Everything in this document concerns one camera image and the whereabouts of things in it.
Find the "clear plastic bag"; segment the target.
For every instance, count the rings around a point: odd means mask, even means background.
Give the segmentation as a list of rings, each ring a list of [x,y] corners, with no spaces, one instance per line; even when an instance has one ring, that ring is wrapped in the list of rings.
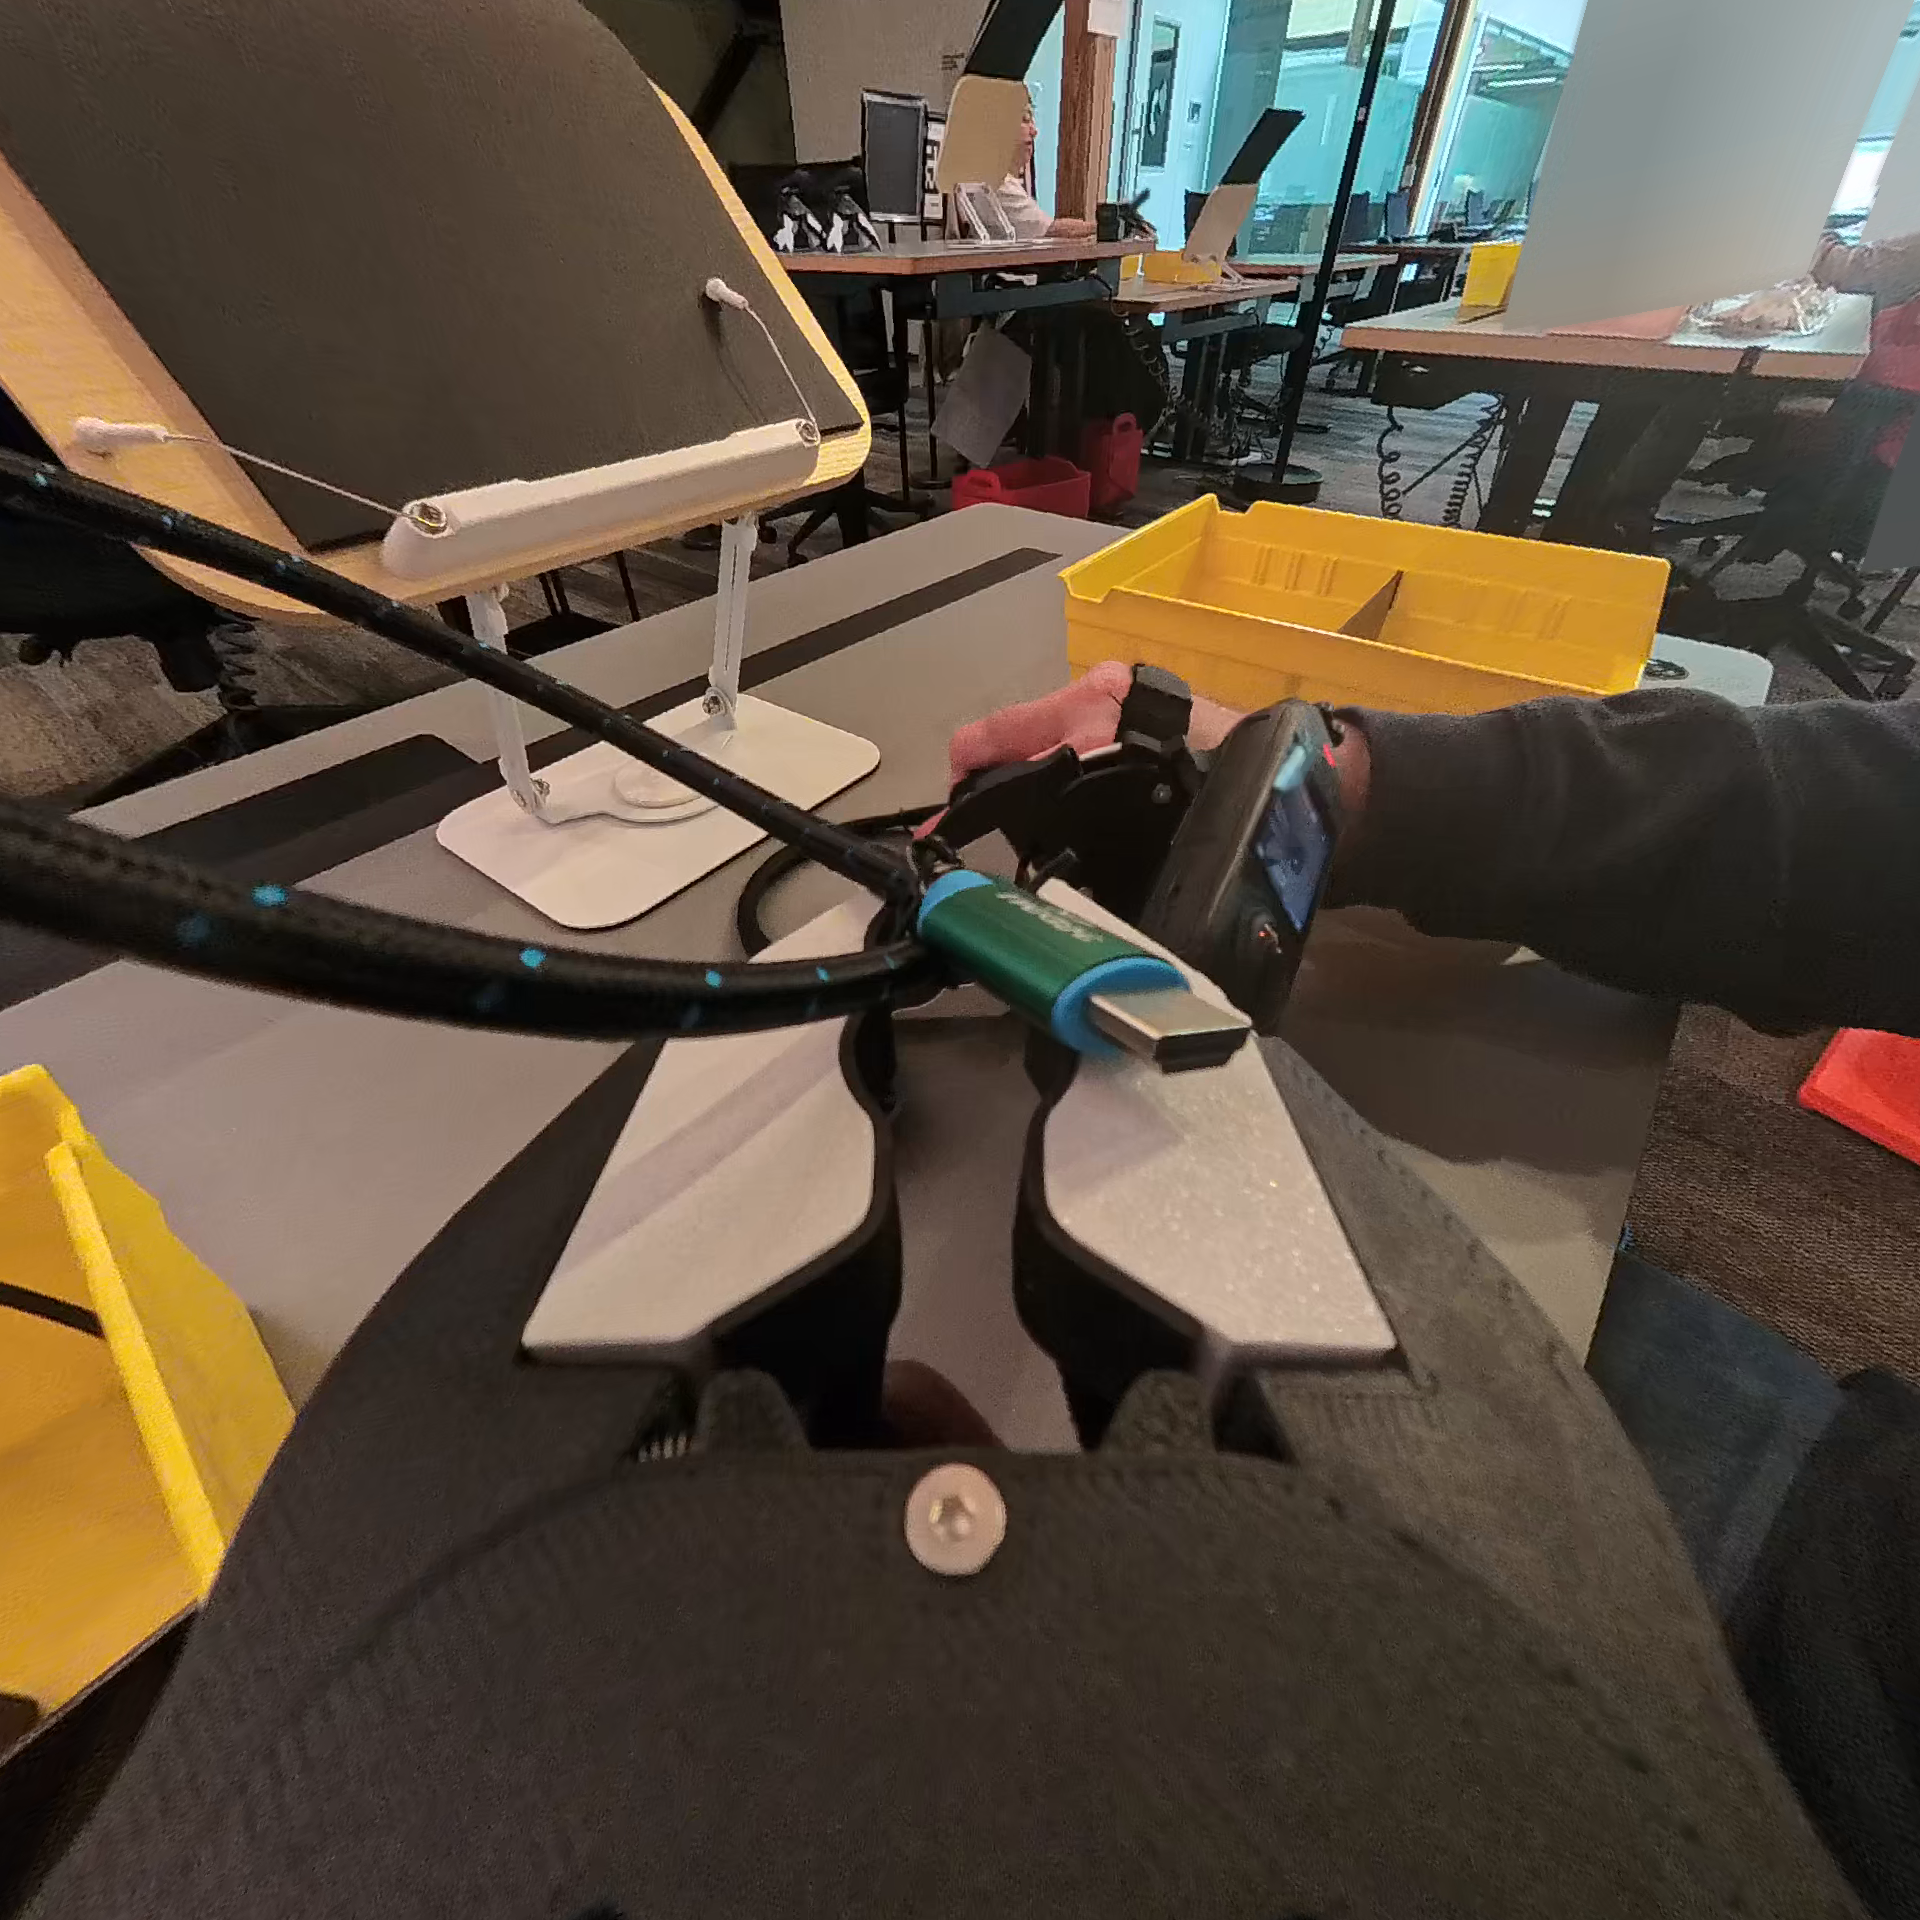
[[[1737,341],[1803,339],[1830,322],[1839,302],[1835,287],[1804,274],[1753,294],[1703,300],[1686,309],[1686,327]]]

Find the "wood-top background desk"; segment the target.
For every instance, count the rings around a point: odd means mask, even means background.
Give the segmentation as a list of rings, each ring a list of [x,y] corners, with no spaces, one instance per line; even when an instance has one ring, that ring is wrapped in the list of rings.
[[[948,325],[977,331],[1016,323],[1030,367],[1012,419],[1014,448],[1032,458],[1067,458],[1080,448],[1089,412],[1084,325],[1067,316],[1113,308],[1124,262],[1153,245],[1140,233],[1007,245],[935,238],[869,251],[784,251],[780,263],[828,327],[869,306],[877,309],[887,359],[900,367],[903,382],[900,397],[880,418],[896,429],[903,488],[913,491],[913,404],[925,413],[925,489],[947,475],[935,418],[950,386],[942,372]]]
[[[1623,514],[1620,467],[1660,415],[1677,413],[1703,440],[1728,404],[1839,392],[1867,361],[1874,303],[1841,294],[1821,327],[1765,339],[1683,325],[1659,334],[1659,322],[1539,329],[1504,314],[1466,317],[1458,300],[1444,300],[1348,323],[1342,346],[1375,355],[1368,393],[1385,408],[1436,412],[1473,393],[1504,401],[1500,461],[1479,519],[1490,534],[1539,524],[1573,412],[1592,405],[1541,527],[1549,541],[1595,548]]]

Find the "yellow plastic bin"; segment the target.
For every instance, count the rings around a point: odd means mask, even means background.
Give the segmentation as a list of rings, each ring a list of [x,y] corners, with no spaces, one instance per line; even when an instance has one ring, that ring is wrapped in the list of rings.
[[[47,1068],[9,1070],[5,1745],[205,1599],[293,1423],[251,1308]]]
[[[1069,664],[1155,664],[1224,708],[1476,713],[1637,690],[1670,566],[1201,495],[1064,573]]]

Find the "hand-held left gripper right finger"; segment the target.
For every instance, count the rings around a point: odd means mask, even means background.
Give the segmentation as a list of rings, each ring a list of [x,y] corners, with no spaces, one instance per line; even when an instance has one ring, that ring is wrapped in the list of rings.
[[[1075,1437],[1103,1442],[1150,1374],[1206,1414],[1267,1374],[1391,1377],[1400,1342],[1257,1037],[1164,1072],[1032,1030],[1018,1316]]]

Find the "person's right forearm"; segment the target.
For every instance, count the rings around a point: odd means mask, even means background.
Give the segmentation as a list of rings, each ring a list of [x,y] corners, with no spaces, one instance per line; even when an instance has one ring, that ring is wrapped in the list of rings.
[[[1774,1036],[1918,1033],[1915,702],[1348,708],[1331,904]]]

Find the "braided HDMI cable green plugs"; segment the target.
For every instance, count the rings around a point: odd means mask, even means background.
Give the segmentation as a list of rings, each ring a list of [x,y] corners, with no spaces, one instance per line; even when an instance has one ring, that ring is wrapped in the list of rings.
[[[702,1040],[889,1011],[980,985],[1057,1043],[1133,1051],[1166,1074],[1224,1064],[1250,1019],[1185,969],[1007,879],[827,821],[540,668],[396,597],[183,508],[5,452],[5,509],[276,589],[539,708],[853,879],[898,938],[791,963],[644,961],[420,922],[208,871],[32,804],[5,802],[5,920],[143,963],[274,996],[563,1042]]]

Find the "red floor bin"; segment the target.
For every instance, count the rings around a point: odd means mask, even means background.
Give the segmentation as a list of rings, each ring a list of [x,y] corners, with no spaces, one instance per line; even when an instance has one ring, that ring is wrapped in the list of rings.
[[[1090,517],[1093,471],[1059,454],[1007,458],[959,471],[950,482],[950,509],[986,505]]]

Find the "wooden book stand white base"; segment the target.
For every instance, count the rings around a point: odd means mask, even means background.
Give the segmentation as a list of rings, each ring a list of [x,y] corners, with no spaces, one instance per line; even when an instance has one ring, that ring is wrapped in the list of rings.
[[[869,404],[705,137],[582,4],[5,4],[5,392],[74,475],[465,600],[723,526],[654,727],[813,809],[875,740],[745,690],[756,517]]]

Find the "background board stand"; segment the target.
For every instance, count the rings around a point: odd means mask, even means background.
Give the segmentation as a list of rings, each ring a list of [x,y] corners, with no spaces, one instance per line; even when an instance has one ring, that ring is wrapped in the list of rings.
[[[935,183],[948,238],[1036,245],[1054,215],[1029,190],[1032,89],[1026,73],[1061,2],[991,2],[953,85]]]

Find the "person's dark hoodie torso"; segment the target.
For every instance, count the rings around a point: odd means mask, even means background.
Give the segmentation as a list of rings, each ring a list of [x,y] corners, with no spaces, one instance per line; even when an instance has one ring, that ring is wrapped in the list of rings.
[[[1759,1725],[1876,1915],[1918,1913],[1918,1392],[1837,1405],[1740,1587],[1731,1641]]]

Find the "black computer monitor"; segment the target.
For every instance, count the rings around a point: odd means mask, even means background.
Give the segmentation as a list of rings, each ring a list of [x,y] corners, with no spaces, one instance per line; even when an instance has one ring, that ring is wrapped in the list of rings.
[[[930,107],[925,95],[861,91],[861,168],[869,213],[880,224],[922,224]]]

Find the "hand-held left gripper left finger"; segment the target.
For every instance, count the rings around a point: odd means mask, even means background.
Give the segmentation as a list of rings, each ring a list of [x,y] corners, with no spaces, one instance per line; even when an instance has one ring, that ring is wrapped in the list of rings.
[[[818,1444],[867,1442],[903,1300],[896,1089],[889,1011],[665,1042],[527,1355],[759,1372]]]

